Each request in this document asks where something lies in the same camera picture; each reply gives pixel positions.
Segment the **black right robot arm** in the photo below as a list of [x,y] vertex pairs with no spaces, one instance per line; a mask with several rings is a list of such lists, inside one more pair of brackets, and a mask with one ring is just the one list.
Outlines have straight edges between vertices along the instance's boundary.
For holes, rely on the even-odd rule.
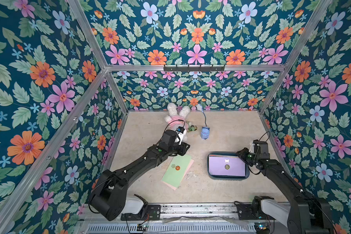
[[256,196],[247,206],[252,216],[269,216],[287,227],[290,234],[336,233],[329,203],[307,192],[285,172],[279,161],[271,159],[267,142],[254,140],[253,148],[253,152],[243,148],[237,152],[237,156],[248,167],[256,167],[272,181],[289,205],[282,205],[268,196]]

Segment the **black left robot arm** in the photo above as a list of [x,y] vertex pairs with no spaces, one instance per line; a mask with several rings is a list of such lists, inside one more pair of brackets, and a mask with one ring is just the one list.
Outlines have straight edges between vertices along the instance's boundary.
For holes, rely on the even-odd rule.
[[112,221],[124,210],[129,187],[142,175],[158,167],[168,157],[184,156],[190,145],[183,142],[186,130],[165,130],[158,143],[152,145],[137,160],[115,171],[105,170],[91,191],[88,207],[91,212]]

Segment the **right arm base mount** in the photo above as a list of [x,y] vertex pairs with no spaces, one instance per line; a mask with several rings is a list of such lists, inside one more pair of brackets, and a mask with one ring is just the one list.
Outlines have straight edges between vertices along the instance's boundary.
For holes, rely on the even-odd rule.
[[269,196],[255,196],[251,203],[234,201],[240,220],[265,220],[267,217],[277,221],[286,221],[290,205],[288,203],[277,202]]

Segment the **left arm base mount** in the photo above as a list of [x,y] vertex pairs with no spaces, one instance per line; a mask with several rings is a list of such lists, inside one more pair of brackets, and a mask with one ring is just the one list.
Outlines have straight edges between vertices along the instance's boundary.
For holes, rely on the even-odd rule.
[[150,204],[139,195],[128,196],[121,213],[121,221],[160,220],[161,205]]

